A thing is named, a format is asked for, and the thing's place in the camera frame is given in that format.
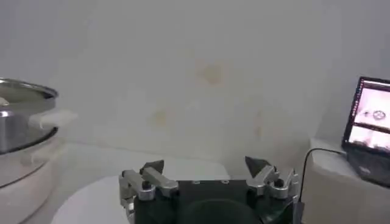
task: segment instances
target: laptop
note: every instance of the laptop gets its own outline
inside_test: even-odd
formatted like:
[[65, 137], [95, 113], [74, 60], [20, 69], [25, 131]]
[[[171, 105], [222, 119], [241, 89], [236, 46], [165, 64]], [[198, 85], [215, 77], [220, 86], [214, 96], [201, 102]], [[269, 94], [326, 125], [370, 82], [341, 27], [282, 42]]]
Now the laptop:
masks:
[[362, 179], [390, 187], [390, 80], [360, 77], [342, 148]]

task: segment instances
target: white wall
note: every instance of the white wall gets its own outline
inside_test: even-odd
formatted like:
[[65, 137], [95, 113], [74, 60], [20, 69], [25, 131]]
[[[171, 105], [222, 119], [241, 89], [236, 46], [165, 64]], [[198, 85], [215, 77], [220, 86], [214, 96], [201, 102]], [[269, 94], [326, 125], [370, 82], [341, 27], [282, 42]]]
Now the white wall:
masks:
[[244, 155], [292, 165], [320, 124], [333, 133], [346, 115], [328, 103], [349, 101], [356, 75], [380, 66], [382, 43], [366, 35], [382, 3], [6, 0], [1, 76], [57, 89], [59, 106], [80, 114], [71, 141], [212, 159], [241, 175]]
[[317, 137], [341, 143], [358, 76], [390, 79], [390, 1], [341, 1], [341, 45], [328, 70], [330, 98]]

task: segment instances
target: black cable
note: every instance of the black cable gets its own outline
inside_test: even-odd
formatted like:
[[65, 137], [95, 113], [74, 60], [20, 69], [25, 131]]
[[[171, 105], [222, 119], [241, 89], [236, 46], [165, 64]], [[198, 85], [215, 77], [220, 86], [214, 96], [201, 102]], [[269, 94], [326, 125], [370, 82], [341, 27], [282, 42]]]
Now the black cable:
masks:
[[302, 180], [301, 180], [301, 184], [300, 184], [299, 202], [302, 202], [302, 192], [303, 192], [303, 184], [304, 184], [304, 181], [305, 181], [305, 173], [306, 173], [307, 159], [309, 158], [311, 152], [317, 151], [317, 150], [318, 150], [318, 151], [325, 151], [325, 152], [337, 153], [337, 154], [339, 154], [339, 155], [345, 155], [345, 154], [346, 154], [346, 153], [343, 152], [343, 151], [337, 151], [337, 150], [332, 150], [332, 149], [322, 149], [322, 148], [310, 149], [310, 150], [306, 153], [305, 162], [304, 162], [304, 164], [303, 164]]

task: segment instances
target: laptop screen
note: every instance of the laptop screen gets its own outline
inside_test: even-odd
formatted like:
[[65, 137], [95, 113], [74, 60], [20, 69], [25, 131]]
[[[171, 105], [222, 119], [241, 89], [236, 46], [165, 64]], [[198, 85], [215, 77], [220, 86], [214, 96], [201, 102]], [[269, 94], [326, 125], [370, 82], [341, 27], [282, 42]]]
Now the laptop screen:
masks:
[[390, 153], [390, 81], [361, 77], [343, 146]]

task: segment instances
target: metal gripper jaw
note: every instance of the metal gripper jaw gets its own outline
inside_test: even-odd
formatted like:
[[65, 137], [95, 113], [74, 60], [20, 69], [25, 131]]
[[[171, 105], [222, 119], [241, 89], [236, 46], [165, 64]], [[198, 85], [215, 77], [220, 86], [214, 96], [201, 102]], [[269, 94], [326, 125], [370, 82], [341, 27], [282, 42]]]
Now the metal gripper jaw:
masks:
[[121, 204], [125, 207], [134, 196], [141, 201], [155, 198], [156, 189], [165, 197], [171, 197], [179, 189], [179, 183], [162, 175], [164, 161], [146, 163], [139, 173], [125, 170], [119, 176]]
[[252, 178], [246, 180], [248, 188], [256, 196], [268, 193], [277, 199], [293, 197], [297, 199], [299, 190], [299, 177], [294, 169], [277, 170], [268, 161], [245, 157], [246, 165]]

